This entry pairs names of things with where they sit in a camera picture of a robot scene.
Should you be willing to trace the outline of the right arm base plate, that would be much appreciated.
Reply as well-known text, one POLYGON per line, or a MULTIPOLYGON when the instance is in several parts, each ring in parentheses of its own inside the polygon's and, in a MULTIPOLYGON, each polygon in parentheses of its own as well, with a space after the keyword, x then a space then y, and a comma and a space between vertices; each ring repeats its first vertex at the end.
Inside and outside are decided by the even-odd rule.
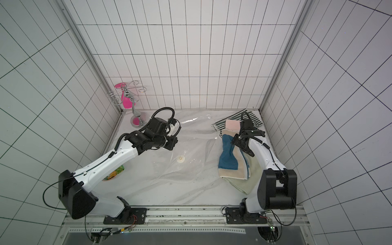
POLYGON ((241 211, 240 208, 225 207, 222 211, 226 218, 226 223, 231 225, 262 225, 267 224, 267 218, 259 213, 249 213, 241 211))

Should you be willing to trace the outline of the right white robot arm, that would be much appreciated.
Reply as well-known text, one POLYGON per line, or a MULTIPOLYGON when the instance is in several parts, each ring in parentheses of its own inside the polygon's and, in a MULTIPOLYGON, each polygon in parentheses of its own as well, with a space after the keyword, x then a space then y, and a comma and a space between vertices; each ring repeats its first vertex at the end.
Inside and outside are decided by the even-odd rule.
POLYGON ((262 169, 256 195, 243 200, 246 212, 296 208, 297 174, 278 160, 266 142, 265 132, 257 129, 251 119, 241 119, 240 131, 232 143, 255 157, 262 169))

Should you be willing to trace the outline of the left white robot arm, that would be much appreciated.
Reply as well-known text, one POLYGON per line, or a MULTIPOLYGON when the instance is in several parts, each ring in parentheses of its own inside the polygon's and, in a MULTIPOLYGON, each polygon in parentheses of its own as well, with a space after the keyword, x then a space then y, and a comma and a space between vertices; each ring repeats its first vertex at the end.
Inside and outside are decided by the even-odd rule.
POLYGON ((122 198, 107 199, 94 193, 95 187, 124 163, 149 150, 173 150, 181 124, 175 118, 153 117, 140 130, 122 134, 115 147, 96 161, 75 171, 59 175, 59 200, 72 219, 89 214, 121 217, 129 204, 122 198))

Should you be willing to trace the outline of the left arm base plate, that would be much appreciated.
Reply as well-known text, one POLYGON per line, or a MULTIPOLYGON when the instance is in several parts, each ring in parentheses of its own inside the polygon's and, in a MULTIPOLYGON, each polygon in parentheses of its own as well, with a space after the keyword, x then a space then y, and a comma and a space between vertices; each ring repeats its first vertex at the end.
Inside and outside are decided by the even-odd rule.
POLYGON ((146 208, 126 207, 117 217, 105 216, 104 225, 142 225, 147 216, 146 208))

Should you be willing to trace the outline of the blue and cream towel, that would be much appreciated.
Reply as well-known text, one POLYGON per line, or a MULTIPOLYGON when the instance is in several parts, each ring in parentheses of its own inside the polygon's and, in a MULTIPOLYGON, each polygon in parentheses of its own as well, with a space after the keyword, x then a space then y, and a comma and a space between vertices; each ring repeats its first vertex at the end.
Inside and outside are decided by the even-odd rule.
POLYGON ((234 131, 222 130, 223 151, 218 161, 218 175, 221 178, 248 180, 249 165, 240 148, 232 143, 236 134, 234 131))

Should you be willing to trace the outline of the pink towel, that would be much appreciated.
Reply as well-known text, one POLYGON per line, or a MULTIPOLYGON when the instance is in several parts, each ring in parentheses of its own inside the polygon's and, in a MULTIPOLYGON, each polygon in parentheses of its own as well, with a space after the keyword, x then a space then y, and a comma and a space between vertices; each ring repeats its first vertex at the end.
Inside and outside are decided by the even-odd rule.
POLYGON ((238 133, 241 130, 241 121, 228 119, 225 122, 225 129, 238 133))

